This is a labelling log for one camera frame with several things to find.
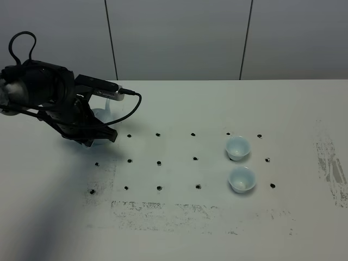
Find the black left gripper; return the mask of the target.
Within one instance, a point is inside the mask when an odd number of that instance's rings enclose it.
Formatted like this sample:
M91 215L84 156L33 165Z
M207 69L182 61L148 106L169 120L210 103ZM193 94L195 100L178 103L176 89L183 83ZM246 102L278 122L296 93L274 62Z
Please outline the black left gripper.
M48 116L47 122L65 139L73 140L79 144L90 146L90 143L115 142L117 131L108 126L97 129L83 129L83 126L91 126L101 123L90 106L89 100L82 95L75 95L71 100L56 109L41 112L41 116Z

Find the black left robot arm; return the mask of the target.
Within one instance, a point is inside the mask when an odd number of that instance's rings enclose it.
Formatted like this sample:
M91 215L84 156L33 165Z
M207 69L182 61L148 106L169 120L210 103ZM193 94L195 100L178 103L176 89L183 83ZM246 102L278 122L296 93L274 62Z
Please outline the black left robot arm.
M31 115L63 138L87 147L95 140L115 141L117 131L104 125L89 106L92 95L114 100L119 86L65 67L26 61L1 71L1 114Z

